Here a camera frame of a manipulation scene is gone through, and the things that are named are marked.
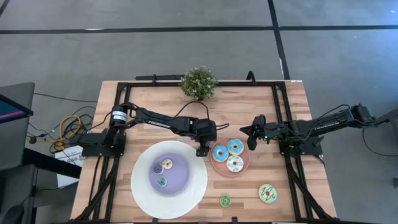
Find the wooden table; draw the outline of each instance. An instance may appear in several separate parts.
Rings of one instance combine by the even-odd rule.
[[[117,83],[114,81],[103,82],[94,125],[100,123],[111,111]],[[286,81],[286,87],[293,119],[311,119],[303,83]],[[136,87],[131,90],[130,101],[148,110],[173,116],[191,99],[184,96],[178,87]],[[280,93],[279,101],[284,120],[286,120]],[[230,124],[229,128],[218,132],[218,139],[239,138],[245,141],[247,136],[240,132],[239,128],[250,125],[254,117],[259,114],[264,114],[267,122],[277,121],[272,91],[267,86],[218,87],[215,97],[203,102],[209,107],[210,119],[214,120],[216,124]],[[192,104],[186,107],[181,115],[204,118],[206,113],[202,105]],[[95,132],[102,131],[107,125],[108,122],[105,122],[96,128]],[[150,222],[152,217],[137,206],[131,193],[130,179],[134,163],[142,152],[157,142],[174,139],[185,141],[193,147],[197,147],[197,144],[193,141],[186,141],[167,129],[148,124],[139,124],[126,132],[126,151],[119,165],[111,221]],[[219,175],[213,170],[210,158],[204,158],[208,172],[208,185],[204,198],[186,215],[174,220],[160,221],[230,222],[231,217],[235,216],[241,222],[293,221],[294,212],[285,162],[283,156],[279,154],[277,142],[271,141],[267,145],[265,142],[258,141],[256,150],[250,151],[250,154],[251,163],[247,171],[235,178]],[[313,156],[302,156],[302,160],[309,191],[327,213],[335,216],[336,212],[323,164]],[[71,218],[78,216],[88,204],[96,161],[96,157],[91,157],[84,162]],[[99,181],[101,165],[102,161],[99,163],[96,185]],[[265,204],[260,201],[258,189],[262,184],[271,184],[277,189],[278,198],[275,203]],[[299,190],[297,192],[300,211],[305,217],[302,194]],[[220,206],[222,195],[231,197],[233,202],[229,208]],[[104,217],[107,199],[108,193],[106,192],[102,200],[100,218]]]

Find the donut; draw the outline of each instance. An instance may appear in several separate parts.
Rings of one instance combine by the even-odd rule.
[[[228,152],[231,155],[240,155],[243,152],[243,148],[243,142],[239,139],[232,139],[228,142]]]
[[[231,172],[239,172],[243,168],[243,159],[239,156],[229,156],[226,162],[226,167]]]
[[[162,164],[155,164],[154,165],[154,172],[155,172],[155,174],[162,174],[163,173],[163,166],[162,166]]]
[[[259,197],[264,203],[274,203],[278,197],[278,193],[273,186],[264,184],[259,189]]]
[[[231,205],[231,198],[228,196],[222,196],[220,198],[220,204],[224,208],[228,208]]]
[[[164,188],[167,184],[167,179],[165,177],[159,177],[156,180],[156,185],[158,188]]]
[[[165,159],[162,162],[162,166],[164,169],[170,169],[173,166],[173,161],[171,159]]]
[[[224,162],[227,160],[228,156],[228,150],[225,146],[216,146],[213,149],[213,158],[217,162]]]

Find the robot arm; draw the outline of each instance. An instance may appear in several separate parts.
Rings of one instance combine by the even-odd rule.
[[[254,118],[251,126],[243,127],[240,131],[247,134],[250,150],[255,150],[256,139],[263,139],[269,144],[270,140],[284,142],[291,148],[303,147],[312,143],[314,147],[319,145],[323,138],[318,136],[345,127],[366,128],[374,126],[375,117],[372,117],[365,106],[351,106],[337,113],[322,115],[309,121],[284,121],[279,123],[266,123],[266,117],[260,115]]]
[[[136,115],[132,120],[127,121],[127,112],[135,111]],[[188,116],[170,117],[163,114],[140,108],[134,103],[123,103],[114,106],[111,113],[111,124],[104,137],[103,144],[112,146],[120,129],[131,128],[139,123],[147,123],[171,130],[179,136],[190,137],[199,142],[197,156],[207,156],[211,141],[217,140],[216,124],[210,119],[198,119]]]

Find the gray floor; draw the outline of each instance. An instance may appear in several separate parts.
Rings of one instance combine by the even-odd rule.
[[[274,2],[280,26],[398,24],[397,1]],[[11,0],[0,17],[0,29],[233,25],[270,26],[267,1]],[[362,103],[375,116],[398,108],[398,30],[281,35],[291,79],[304,81],[314,117],[342,103]],[[199,65],[210,67],[218,78],[241,79],[248,70],[257,79],[282,78],[272,31],[0,35],[1,85],[33,81],[36,92],[70,98],[97,99],[103,80],[181,74]],[[31,122],[51,129],[84,105],[35,96]],[[370,129],[366,136],[374,150],[398,154],[388,125]],[[392,178],[398,177],[398,157],[369,152],[358,129],[325,137],[326,171],[338,216],[396,223],[398,189]],[[29,147],[49,153],[44,144]],[[54,175],[42,172],[39,177],[39,185],[56,187]],[[66,221],[71,207],[72,201],[41,208],[37,223]]]

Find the purple plate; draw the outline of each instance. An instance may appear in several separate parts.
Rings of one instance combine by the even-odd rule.
[[[164,169],[163,173],[156,174],[154,167],[157,164],[162,164],[165,159],[171,159],[173,166],[170,169]],[[158,187],[156,181],[159,177],[165,177],[167,180],[166,186]],[[176,153],[166,153],[157,157],[149,169],[149,182],[151,186],[161,194],[176,194],[181,191],[188,183],[189,166],[188,161]]]

